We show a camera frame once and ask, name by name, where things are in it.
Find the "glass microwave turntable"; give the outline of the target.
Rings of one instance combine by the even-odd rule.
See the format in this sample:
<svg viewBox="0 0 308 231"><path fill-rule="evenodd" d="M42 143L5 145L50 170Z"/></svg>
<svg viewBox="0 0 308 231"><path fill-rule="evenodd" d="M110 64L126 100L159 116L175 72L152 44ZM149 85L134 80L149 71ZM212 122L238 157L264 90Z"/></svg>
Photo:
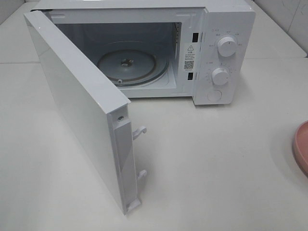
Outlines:
<svg viewBox="0 0 308 231"><path fill-rule="evenodd" d="M136 86L151 82L168 69L169 61L161 54L124 49L106 53L97 67L116 86Z"/></svg>

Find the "white microwave oven body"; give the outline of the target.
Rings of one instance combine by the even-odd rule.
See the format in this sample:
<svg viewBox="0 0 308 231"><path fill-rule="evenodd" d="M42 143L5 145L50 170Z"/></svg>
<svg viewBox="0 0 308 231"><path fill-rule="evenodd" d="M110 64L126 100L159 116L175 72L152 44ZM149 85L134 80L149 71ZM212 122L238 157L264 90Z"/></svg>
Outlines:
<svg viewBox="0 0 308 231"><path fill-rule="evenodd" d="M159 78L136 86L115 86L132 98L191 97L196 105L229 104L251 35L255 12L243 0L42 0L43 12L97 67L109 52L133 49L161 54L169 61ZM217 42L236 39L236 52L222 57ZM194 71L184 71L185 43L198 43ZM213 84L212 72L226 68L229 81ZM211 102L207 94L219 90Z"/></svg>

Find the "pink plate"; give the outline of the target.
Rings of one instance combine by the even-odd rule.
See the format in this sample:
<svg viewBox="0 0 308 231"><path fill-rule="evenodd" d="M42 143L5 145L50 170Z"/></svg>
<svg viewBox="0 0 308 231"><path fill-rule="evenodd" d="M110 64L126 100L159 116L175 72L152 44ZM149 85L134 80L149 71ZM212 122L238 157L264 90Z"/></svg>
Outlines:
<svg viewBox="0 0 308 231"><path fill-rule="evenodd" d="M294 134L293 140L293 151L294 158L305 174L308 176L308 122L303 122L297 129Z"/></svg>

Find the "white microwave door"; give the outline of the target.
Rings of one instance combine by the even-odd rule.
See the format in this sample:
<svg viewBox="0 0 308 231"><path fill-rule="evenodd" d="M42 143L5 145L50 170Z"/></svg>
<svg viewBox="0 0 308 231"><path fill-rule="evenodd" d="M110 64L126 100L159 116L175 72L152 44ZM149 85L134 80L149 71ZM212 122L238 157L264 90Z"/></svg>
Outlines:
<svg viewBox="0 0 308 231"><path fill-rule="evenodd" d="M24 15L54 101L121 211L140 205L129 99L41 11Z"/></svg>

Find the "round white door button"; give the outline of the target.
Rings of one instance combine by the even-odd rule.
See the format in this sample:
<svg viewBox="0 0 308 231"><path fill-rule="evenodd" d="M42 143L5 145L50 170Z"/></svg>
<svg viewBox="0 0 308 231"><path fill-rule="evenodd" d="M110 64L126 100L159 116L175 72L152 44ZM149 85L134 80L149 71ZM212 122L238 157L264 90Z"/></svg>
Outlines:
<svg viewBox="0 0 308 231"><path fill-rule="evenodd" d="M222 97L222 92L219 90L211 90L207 94L207 98L211 102L218 102L221 99L221 97Z"/></svg>

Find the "white warning label sticker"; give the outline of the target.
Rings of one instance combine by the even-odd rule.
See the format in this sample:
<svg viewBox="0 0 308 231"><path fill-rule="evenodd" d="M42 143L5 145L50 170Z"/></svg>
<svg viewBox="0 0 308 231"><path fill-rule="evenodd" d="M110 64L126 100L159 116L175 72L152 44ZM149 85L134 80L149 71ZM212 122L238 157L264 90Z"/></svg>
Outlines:
<svg viewBox="0 0 308 231"><path fill-rule="evenodd" d="M185 43L184 46L184 60L183 69L184 71L194 71L197 67L197 58L199 54L199 44L196 43Z"/></svg>

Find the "white microwave knob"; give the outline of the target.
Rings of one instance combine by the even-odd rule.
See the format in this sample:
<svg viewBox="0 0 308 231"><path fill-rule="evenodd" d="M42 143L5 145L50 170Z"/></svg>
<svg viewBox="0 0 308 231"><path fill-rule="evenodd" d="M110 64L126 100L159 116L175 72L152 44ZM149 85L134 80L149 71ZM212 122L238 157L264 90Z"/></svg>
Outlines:
<svg viewBox="0 0 308 231"><path fill-rule="evenodd" d="M222 57L230 57L236 52L237 42L232 36L224 36L217 42L218 53Z"/></svg>
<svg viewBox="0 0 308 231"><path fill-rule="evenodd" d="M222 86L229 81L229 72L226 68L220 67L212 72L212 81L214 85Z"/></svg>

